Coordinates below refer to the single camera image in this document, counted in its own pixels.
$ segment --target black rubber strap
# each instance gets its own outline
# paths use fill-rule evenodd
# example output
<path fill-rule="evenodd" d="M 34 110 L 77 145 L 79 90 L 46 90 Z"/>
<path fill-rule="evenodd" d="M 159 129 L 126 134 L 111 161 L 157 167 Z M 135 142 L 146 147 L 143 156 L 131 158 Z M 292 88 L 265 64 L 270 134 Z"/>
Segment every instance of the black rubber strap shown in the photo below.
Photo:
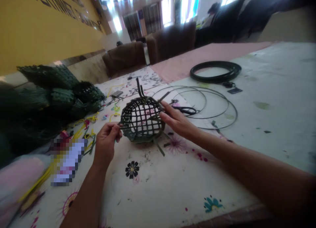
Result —
<path fill-rule="evenodd" d="M 208 67 L 225 68 L 229 72 L 222 75 L 215 76 L 215 77 L 201 77 L 195 74 L 196 71 L 202 68 L 208 68 Z M 219 84 L 219 83 L 228 82 L 234 79 L 235 77 L 238 76 L 240 71 L 241 71 L 241 66 L 236 63 L 227 62 L 227 61 L 209 61 L 209 62 L 204 62 L 204 63 L 195 65 L 190 71 L 190 76 L 199 82 Z"/>

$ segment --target pink cloth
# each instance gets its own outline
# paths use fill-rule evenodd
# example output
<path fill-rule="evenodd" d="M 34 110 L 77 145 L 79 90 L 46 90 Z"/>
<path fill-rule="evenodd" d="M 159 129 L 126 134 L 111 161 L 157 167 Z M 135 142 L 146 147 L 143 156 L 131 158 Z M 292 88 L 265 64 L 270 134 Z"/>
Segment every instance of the pink cloth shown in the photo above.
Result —
<path fill-rule="evenodd" d="M 271 42 L 209 44 L 162 61 L 151 68 L 167 83 L 190 76 L 195 65 L 207 61 L 230 61 L 270 46 Z"/>

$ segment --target scissors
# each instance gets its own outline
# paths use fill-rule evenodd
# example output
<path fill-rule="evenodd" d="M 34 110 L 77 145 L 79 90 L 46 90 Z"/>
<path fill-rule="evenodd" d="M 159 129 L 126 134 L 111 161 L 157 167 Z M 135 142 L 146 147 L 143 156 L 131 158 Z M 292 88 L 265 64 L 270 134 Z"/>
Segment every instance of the scissors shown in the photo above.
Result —
<path fill-rule="evenodd" d="M 197 114 L 197 110 L 194 109 L 193 107 L 186 107 L 186 106 L 172 106 L 172 108 L 176 110 L 180 110 L 181 113 L 183 114 L 188 114 L 188 115 L 194 115 Z"/>

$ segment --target brown chair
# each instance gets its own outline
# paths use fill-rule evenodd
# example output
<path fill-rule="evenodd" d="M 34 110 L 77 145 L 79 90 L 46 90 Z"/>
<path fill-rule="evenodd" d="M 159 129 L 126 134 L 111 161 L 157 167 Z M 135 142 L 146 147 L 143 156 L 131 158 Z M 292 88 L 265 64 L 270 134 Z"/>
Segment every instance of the brown chair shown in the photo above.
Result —
<path fill-rule="evenodd" d="M 120 45 L 103 55 L 102 59 L 106 66 L 106 73 L 111 78 L 146 66 L 144 47 L 140 41 Z"/>
<path fill-rule="evenodd" d="M 195 22 L 169 26 L 146 37 L 150 64 L 194 49 Z"/>

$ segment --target dark hair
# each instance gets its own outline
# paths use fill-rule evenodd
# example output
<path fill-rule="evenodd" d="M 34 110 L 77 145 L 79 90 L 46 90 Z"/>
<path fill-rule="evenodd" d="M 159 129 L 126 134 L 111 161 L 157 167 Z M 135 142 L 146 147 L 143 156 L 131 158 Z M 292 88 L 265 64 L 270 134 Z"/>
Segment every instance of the dark hair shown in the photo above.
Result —
<path fill-rule="evenodd" d="M 211 6 L 211 8 L 208 10 L 208 14 L 210 14 L 210 13 L 217 13 L 217 11 L 219 10 L 219 8 L 220 8 L 220 4 L 219 3 L 214 3 L 212 6 Z"/>

